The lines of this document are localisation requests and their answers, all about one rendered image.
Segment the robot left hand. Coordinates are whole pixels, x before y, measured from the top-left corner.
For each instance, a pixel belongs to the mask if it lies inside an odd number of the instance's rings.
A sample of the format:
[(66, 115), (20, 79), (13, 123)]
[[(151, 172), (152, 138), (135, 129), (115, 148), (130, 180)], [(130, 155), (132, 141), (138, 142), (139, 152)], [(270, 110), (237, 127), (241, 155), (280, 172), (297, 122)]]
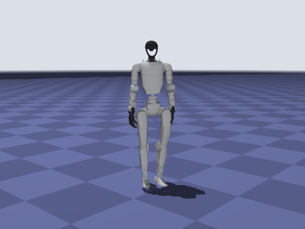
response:
[(172, 124), (173, 123), (173, 118), (174, 118), (174, 112), (175, 112), (175, 107), (174, 106), (171, 107), (170, 112), (171, 112), (171, 117), (172, 117), (172, 120), (171, 120), (170, 123)]

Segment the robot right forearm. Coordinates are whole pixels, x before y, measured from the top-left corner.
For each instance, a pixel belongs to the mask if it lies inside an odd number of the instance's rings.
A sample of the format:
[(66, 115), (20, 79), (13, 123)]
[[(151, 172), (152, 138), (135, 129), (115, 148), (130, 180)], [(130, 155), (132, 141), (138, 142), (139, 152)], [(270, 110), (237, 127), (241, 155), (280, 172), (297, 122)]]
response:
[(137, 94), (135, 93), (131, 93), (132, 90), (132, 86), (130, 86), (130, 100), (129, 100), (129, 107), (128, 107), (128, 111), (131, 112), (131, 108), (136, 106), (136, 97)]

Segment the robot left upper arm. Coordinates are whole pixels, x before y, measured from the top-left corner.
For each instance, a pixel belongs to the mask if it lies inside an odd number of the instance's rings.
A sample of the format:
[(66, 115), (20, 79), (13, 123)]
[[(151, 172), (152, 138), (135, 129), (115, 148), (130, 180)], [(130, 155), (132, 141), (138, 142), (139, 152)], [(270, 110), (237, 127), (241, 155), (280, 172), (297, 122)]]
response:
[(165, 73), (165, 79), (166, 79), (166, 90), (167, 91), (174, 91), (175, 86), (172, 83), (173, 82), (173, 73), (172, 73), (172, 66), (169, 63), (163, 63), (164, 65), (164, 71)]

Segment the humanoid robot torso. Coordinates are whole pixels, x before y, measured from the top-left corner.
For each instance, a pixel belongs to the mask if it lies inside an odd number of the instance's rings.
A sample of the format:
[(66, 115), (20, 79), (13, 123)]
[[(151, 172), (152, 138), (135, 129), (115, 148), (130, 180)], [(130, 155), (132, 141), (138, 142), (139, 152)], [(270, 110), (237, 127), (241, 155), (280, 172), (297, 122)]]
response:
[(157, 116), (161, 114), (161, 104), (154, 94), (160, 94), (163, 87), (163, 72), (164, 65), (160, 60), (156, 62), (148, 62), (148, 60), (141, 64), (141, 84), (145, 94), (151, 94), (148, 97), (145, 108), (147, 108), (147, 116)]

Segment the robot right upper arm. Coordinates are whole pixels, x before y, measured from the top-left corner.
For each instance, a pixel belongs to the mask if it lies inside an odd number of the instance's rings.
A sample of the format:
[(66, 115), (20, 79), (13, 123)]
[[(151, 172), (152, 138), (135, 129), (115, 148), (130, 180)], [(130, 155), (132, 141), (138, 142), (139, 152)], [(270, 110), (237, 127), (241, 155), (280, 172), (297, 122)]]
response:
[(131, 82), (132, 82), (132, 90), (131, 92), (138, 92), (139, 86), (138, 83), (138, 71), (141, 69), (141, 63), (134, 64), (132, 67), (132, 74), (131, 74)]

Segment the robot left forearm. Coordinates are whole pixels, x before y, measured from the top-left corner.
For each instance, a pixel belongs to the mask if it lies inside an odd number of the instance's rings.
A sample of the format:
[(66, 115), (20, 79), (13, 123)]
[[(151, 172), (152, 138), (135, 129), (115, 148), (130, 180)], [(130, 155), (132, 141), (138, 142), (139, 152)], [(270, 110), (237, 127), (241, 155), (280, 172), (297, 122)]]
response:
[[(175, 90), (174, 91), (171, 91), (168, 94), (168, 102), (169, 102), (169, 110), (171, 110), (171, 107), (174, 106), (175, 107)], [(175, 107), (176, 109), (176, 107)]]

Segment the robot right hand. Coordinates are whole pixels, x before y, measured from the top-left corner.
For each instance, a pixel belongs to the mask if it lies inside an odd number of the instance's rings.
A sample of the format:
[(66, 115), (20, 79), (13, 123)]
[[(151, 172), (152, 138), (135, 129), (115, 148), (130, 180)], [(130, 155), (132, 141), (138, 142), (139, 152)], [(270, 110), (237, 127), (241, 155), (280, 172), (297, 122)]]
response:
[(136, 126), (134, 125), (134, 122), (137, 124), (137, 122), (135, 121), (135, 119), (134, 119), (134, 113), (135, 113), (135, 108), (134, 107), (132, 107), (131, 108), (131, 112), (128, 112), (129, 113), (129, 124), (132, 126), (132, 127), (134, 127), (134, 128), (136, 128)]

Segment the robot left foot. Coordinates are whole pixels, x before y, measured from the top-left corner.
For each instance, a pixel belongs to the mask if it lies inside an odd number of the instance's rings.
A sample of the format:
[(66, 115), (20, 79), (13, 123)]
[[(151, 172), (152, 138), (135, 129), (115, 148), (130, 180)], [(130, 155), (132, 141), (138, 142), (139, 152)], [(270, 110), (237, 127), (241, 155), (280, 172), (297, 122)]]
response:
[(154, 182), (156, 182), (158, 185), (166, 187), (168, 184), (163, 180), (163, 178), (157, 179), (156, 176), (153, 179)]

